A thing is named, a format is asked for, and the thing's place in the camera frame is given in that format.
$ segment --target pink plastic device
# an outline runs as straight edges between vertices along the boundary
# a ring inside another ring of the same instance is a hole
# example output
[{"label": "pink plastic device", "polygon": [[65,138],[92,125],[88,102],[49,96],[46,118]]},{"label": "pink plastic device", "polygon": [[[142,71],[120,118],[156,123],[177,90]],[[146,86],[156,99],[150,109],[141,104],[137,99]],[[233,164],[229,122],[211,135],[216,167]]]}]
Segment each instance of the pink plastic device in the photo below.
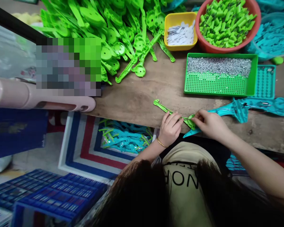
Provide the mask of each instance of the pink plastic device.
[{"label": "pink plastic device", "polygon": [[88,96],[54,96],[54,89],[37,89],[36,85],[0,78],[0,108],[56,109],[92,111],[96,101]]}]

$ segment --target wooden workbench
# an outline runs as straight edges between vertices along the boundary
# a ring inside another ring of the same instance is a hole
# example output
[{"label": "wooden workbench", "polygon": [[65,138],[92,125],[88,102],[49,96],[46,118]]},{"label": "wooden workbench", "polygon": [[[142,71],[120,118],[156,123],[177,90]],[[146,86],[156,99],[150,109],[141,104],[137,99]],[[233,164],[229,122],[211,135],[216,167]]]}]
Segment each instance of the wooden workbench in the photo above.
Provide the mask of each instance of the wooden workbench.
[{"label": "wooden workbench", "polygon": [[[200,50],[195,47],[191,52]],[[174,63],[157,44],[155,53],[158,61],[154,62],[150,54],[147,56],[144,64],[146,75],[143,78],[131,72],[117,84],[114,78],[109,77],[113,86],[105,87],[102,97],[95,98],[96,108],[87,114],[159,128],[165,113],[153,105],[155,99],[173,111],[178,110],[184,117],[201,108],[210,110],[231,102],[231,97],[184,94],[188,52],[174,52]],[[126,65],[126,62],[121,64],[118,75]],[[275,94],[276,97],[284,97],[284,64],[277,66]],[[248,122],[244,124],[230,116],[224,116],[223,119],[233,132],[252,146],[284,153],[284,117],[249,111]],[[183,124],[181,132],[188,131],[189,127]]]}]

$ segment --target beige t-shirt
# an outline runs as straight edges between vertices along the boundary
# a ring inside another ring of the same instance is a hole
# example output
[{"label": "beige t-shirt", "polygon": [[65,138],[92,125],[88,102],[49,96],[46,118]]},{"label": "beige t-shirt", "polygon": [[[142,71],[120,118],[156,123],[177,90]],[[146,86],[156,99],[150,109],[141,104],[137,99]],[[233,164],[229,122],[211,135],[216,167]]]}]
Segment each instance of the beige t-shirt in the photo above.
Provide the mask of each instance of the beige t-shirt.
[{"label": "beige t-shirt", "polygon": [[195,165],[167,164],[177,161],[198,163],[202,159],[216,163],[214,158],[202,147],[193,143],[181,142],[171,149],[162,160],[165,165],[164,170],[170,191],[170,206],[175,226],[213,226],[195,175]]}]

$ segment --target teal plastic tray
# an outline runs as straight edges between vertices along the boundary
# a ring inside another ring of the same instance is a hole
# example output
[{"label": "teal plastic tray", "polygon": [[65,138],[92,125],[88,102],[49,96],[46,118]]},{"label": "teal plastic tray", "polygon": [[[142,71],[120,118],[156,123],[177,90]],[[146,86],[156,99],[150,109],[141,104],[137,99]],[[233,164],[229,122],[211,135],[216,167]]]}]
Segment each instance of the teal plastic tray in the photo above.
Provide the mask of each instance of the teal plastic tray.
[{"label": "teal plastic tray", "polygon": [[[189,57],[243,58],[251,60],[251,71],[248,78],[220,76],[212,73],[187,73]],[[188,53],[185,76],[185,94],[218,95],[218,96],[254,96],[257,80],[258,56],[254,54],[204,54]]]},{"label": "teal plastic tray", "polygon": [[255,97],[275,98],[275,65],[258,65]]}]

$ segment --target long dark hair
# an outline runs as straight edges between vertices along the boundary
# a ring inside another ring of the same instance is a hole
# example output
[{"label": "long dark hair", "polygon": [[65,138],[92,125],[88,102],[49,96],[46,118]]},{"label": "long dark hair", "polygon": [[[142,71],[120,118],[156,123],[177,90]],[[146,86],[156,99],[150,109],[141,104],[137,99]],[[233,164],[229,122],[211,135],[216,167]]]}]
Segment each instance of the long dark hair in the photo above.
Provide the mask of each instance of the long dark hair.
[{"label": "long dark hair", "polygon": [[[284,206],[200,161],[195,173],[215,226],[284,226]],[[162,164],[135,162],[115,180],[86,226],[173,226]]]}]

